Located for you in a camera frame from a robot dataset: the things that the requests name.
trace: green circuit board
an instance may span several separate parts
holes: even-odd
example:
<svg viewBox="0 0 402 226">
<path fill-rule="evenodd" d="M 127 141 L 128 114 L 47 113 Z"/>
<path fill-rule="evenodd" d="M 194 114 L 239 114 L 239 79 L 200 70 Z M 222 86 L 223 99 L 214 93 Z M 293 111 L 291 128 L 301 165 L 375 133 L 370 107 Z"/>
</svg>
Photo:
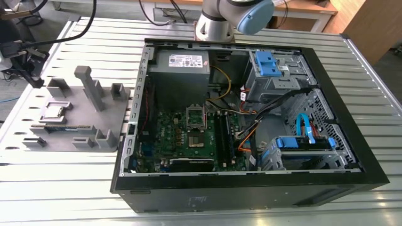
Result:
<svg viewBox="0 0 402 226">
<path fill-rule="evenodd" d="M 237 114 L 227 116 L 231 125 L 231 133 L 241 129 Z M 203 122 L 199 115 L 190 114 L 190 122 Z M 175 158 L 214 159 L 214 171 L 245 171 L 246 161 L 243 156 L 237 156 L 232 164 L 223 166 L 218 162 L 216 140 L 215 140 L 214 114 L 206 115 L 206 129 L 187 130 L 186 111 L 159 112 L 156 124 L 156 141 L 151 147 L 152 156 L 143 160 L 143 170 L 147 172 L 162 172 L 158 162 Z"/>
</svg>

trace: aluminum slotted table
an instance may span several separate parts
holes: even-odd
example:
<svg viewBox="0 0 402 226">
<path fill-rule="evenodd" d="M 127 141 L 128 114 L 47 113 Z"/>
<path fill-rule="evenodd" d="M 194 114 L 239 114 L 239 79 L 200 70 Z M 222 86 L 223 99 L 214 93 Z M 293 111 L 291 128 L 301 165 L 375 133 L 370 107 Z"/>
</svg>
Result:
<svg viewBox="0 0 402 226">
<path fill-rule="evenodd" d="M 76 35 L 88 18 L 70 21 L 59 38 Z M 144 38 L 192 40 L 191 24 L 156 27 L 146 21 L 96 18 L 86 36 L 55 44 L 43 72 L 47 80 L 92 68 L 103 86 L 134 89 Z M 237 42 L 314 48 L 390 184 L 319 207 L 138 215 L 110 193 L 116 153 L 24 151 L 21 140 L 38 120 L 43 90 L 27 87 L 0 129 L 0 222 L 38 225 L 401 225 L 402 107 L 350 40 L 339 35 L 263 30 L 235 34 Z"/>
</svg>

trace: floor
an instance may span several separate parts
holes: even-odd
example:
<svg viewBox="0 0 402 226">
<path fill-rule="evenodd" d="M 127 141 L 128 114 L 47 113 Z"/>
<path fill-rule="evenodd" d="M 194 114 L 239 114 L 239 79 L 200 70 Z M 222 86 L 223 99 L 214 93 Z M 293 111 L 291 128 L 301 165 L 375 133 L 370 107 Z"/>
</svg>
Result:
<svg viewBox="0 0 402 226">
<path fill-rule="evenodd" d="M 71 15 L 91 15 L 90 4 L 63 3 L 62 8 L 63 9 L 60 11 L 56 11 L 52 8 L 52 4 L 47 3 L 44 8 L 40 10 L 44 22 L 31 29 L 36 40 L 55 39 Z M 190 23 L 198 19 L 200 14 L 196 11 L 183 12 L 186 13 L 186 18 Z M 180 21 L 176 12 L 168 12 L 168 14 L 172 15 L 178 21 Z M 132 7 L 98 5 L 96 17 L 134 20 L 146 19 L 140 12 L 139 6 L 135 3 Z M 168 17 L 162 16 L 160 10 L 156 10 L 156 19 L 159 21 L 170 20 Z M 375 64 L 374 69 L 387 84 L 391 92 L 395 94 L 398 100 L 402 101 L 402 54 L 401 56 L 395 56 L 391 52 L 387 52 L 381 61 Z M 1 103 L 1 100 L 19 97 L 25 86 L 27 82 L 21 79 L 15 79 L 11 82 L 0 79 L 0 121 L 5 120 L 16 103 L 16 100 L 5 103 Z"/>
</svg>

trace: ram slot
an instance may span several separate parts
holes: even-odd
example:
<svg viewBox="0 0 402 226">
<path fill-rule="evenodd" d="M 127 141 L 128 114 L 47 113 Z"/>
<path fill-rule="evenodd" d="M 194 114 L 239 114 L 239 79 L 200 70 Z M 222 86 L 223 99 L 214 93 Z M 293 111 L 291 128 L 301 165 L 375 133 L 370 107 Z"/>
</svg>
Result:
<svg viewBox="0 0 402 226">
<path fill-rule="evenodd" d="M 228 145 L 228 150 L 230 150 L 230 157 L 231 157 L 231 159 L 235 159 L 230 116 L 224 115 L 224 119 L 226 119 L 226 134 L 227 134 L 227 141 L 228 141 L 227 145 Z"/>
<path fill-rule="evenodd" d="M 224 120 L 224 115 L 216 114 L 214 116 L 214 125 L 218 163 L 220 166 L 226 167 L 228 163 L 231 163 L 231 158 L 227 143 L 227 124 Z"/>
</svg>

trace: motherboard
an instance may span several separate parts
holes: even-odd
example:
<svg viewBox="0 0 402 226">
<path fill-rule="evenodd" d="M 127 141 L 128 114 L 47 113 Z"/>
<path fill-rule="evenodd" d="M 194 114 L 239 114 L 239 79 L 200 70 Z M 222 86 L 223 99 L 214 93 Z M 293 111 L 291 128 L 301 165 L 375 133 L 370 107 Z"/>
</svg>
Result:
<svg viewBox="0 0 402 226">
<path fill-rule="evenodd" d="M 206 113 L 191 106 L 183 112 L 159 112 L 154 143 L 140 144 L 132 160 L 139 172 L 246 171 L 245 153 L 235 147 L 239 116 Z"/>
</svg>

